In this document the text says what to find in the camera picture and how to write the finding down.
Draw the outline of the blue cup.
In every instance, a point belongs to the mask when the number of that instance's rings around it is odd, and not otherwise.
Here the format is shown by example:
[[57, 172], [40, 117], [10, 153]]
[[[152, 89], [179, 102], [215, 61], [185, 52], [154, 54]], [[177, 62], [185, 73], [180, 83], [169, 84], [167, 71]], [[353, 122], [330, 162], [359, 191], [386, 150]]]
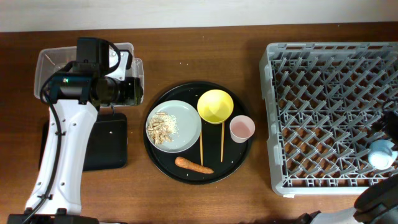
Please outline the blue cup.
[[397, 150], [392, 141], [380, 139], [371, 143], [369, 147], [368, 161], [378, 170], [388, 169], [397, 159]]

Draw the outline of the pink cup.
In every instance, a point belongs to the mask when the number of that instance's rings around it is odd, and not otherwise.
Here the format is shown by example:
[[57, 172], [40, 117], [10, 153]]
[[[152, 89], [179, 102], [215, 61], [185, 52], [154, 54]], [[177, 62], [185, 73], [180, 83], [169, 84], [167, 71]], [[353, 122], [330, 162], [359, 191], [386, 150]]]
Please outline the pink cup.
[[250, 117], [239, 115], [231, 120], [229, 129], [231, 139], [236, 143], [243, 143], [254, 134], [256, 126]]

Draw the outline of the yellow bowl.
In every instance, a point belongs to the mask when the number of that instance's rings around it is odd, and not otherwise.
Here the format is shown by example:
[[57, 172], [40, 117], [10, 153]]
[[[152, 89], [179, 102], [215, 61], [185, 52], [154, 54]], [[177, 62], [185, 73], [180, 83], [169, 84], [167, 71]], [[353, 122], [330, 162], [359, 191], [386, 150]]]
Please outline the yellow bowl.
[[200, 117], [211, 124], [225, 122], [234, 110], [230, 94], [223, 90], [209, 90], [198, 99], [197, 111]]

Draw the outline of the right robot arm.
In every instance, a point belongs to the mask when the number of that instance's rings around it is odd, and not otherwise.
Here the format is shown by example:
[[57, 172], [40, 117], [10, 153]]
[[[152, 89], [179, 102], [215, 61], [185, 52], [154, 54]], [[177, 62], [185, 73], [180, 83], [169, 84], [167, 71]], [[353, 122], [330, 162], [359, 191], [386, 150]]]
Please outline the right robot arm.
[[[384, 131], [392, 139], [371, 143], [368, 161], [378, 169], [389, 168], [397, 159], [397, 113], [386, 111], [372, 129]], [[397, 176], [383, 180], [365, 190], [354, 207], [335, 213], [304, 213], [295, 223], [397, 223]]]

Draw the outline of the orange carrot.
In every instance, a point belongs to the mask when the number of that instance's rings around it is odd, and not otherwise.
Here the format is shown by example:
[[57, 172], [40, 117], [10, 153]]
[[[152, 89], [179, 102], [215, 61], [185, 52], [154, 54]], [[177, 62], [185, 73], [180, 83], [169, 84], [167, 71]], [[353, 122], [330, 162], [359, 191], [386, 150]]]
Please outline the orange carrot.
[[177, 157], [175, 159], [175, 165], [184, 169], [192, 170], [195, 172], [199, 172], [202, 174], [213, 174], [214, 171], [208, 167], [201, 166], [199, 164], [193, 163], [189, 161], [188, 159], [185, 159], [183, 157]]

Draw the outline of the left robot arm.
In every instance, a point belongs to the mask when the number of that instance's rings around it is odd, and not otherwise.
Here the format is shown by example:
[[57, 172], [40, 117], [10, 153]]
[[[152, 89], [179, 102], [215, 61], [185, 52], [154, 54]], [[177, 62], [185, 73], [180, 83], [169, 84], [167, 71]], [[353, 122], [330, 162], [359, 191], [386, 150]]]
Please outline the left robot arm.
[[103, 105], [135, 106], [141, 82], [103, 72], [59, 70], [42, 85], [49, 106], [49, 130], [36, 185], [22, 214], [8, 223], [98, 223], [81, 213], [81, 176], [91, 131]]

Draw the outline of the grey plate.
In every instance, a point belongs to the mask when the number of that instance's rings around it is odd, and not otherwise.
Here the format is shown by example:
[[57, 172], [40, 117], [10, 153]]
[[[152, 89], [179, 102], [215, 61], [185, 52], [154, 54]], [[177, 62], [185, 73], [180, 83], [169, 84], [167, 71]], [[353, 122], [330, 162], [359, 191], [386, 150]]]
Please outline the grey plate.
[[[171, 134], [172, 141], [155, 145], [146, 130], [149, 120], [156, 112], [165, 112], [177, 118], [178, 132]], [[145, 126], [145, 139], [149, 145], [162, 152], [178, 153], [183, 152], [193, 146], [200, 137], [201, 118], [197, 110], [190, 104], [180, 100], [169, 100], [155, 106], [149, 113]]]

